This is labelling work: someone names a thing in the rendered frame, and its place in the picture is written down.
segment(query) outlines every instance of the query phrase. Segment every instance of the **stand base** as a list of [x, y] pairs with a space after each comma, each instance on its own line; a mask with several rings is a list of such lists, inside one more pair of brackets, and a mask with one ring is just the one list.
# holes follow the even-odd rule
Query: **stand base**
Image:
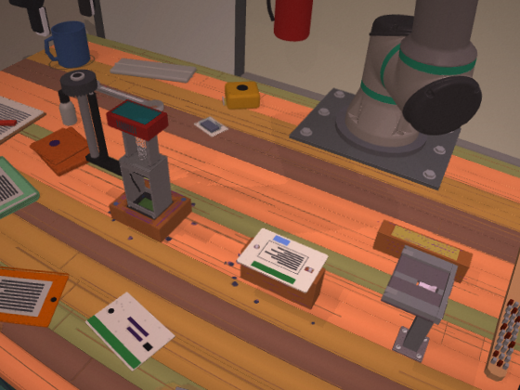
[[121, 166], [119, 166], [119, 161], [112, 159], [112, 157], [99, 156], [96, 159], [94, 159], [90, 154], [87, 154], [86, 160], [89, 163], [95, 164], [103, 169], [106, 169], [107, 171], [112, 172], [117, 176], [121, 176]]
[[172, 204], [156, 219], [128, 207], [126, 194], [123, 193], [110, 204], [112, 218], [133, 228], [151, 239], [164, 241], [191, 213], [191, 200], [172, 191]]
[[367, 148], [346, 128], [345, 118], [354, 95], [333, 89], [291, 133], [290, 139], [339, 154], [347, 159], [439, 189], [461, 129], [443, 136], [420, 136], [422, 147]]
[[276, 293], [291, 302], [309, 309], [312, 308], [319, 297], [324, 276], [325, 268], [322, 268], [316, 276], [316, 280], [314, 280], [314, 283], [312, 283], [310, 286], [308, 292], [300, 292], [288, 286], [287, 284], [283, 284], [270, 277], [267, 277], [261, 272], [256, 272], [247, 266], [240, 267], [240, 277], [242, 279], [250, 281], [252, 284], [257, 285], [258, 287], [262, 287], [263, 289]]
[[401, 327], [392, 350], [398, 352], [401, 355], [404, 355], [405, 357], [412, 358], [415, 361], [422, 363], [423, 359], [424, 359], [424, 353], [426, 352], [426, 347], [428, 346], [428, 343], [430, 342], [430, 338], [424, 337], [424, 341], [422, 342], [421, 346], [419, 347], [419, 350], [417, 350], [417, 352], [415, 352], [415, 351], [412, 351], [411, 349], [408, 349], [405, 346], [403, 346], [408, 332], [409, 332], [408, 328], [405, 328], [404, 326]]

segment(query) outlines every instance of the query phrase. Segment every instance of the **blue mug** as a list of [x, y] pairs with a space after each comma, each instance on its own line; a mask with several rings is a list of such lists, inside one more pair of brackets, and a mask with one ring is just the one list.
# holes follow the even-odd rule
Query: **blue mug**
[[[45, 53], [63, 68], [79, 68], [90, 60], [86, 40], [85, 25], [81, 21], [64, 21], [52, 29], [52, 36], [45, 39]], [[56, 57], [49, 50], [49, 42], [54, 41]]]

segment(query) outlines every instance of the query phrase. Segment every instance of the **white card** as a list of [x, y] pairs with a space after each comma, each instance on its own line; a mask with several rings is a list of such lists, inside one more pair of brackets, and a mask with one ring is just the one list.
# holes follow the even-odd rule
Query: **white card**
[[86, 324], [132, 371], [175, 337], [128, 292]]

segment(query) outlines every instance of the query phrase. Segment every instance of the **red and teal device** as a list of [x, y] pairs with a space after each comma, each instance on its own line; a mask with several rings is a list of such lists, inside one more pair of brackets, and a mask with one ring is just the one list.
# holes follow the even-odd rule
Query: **red and teal device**
[[168, 114], [132, 100], [125, 100], [107, 112], [109, 126], [150, 141], [168, 127]]

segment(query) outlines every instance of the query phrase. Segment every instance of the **red pen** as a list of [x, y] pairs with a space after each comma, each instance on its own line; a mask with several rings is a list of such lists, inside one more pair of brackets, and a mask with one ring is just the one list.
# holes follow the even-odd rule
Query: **red pen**
[[0, 126], [15, 126], [18, 121], [16, 119], [8, 121], [0, 121]]

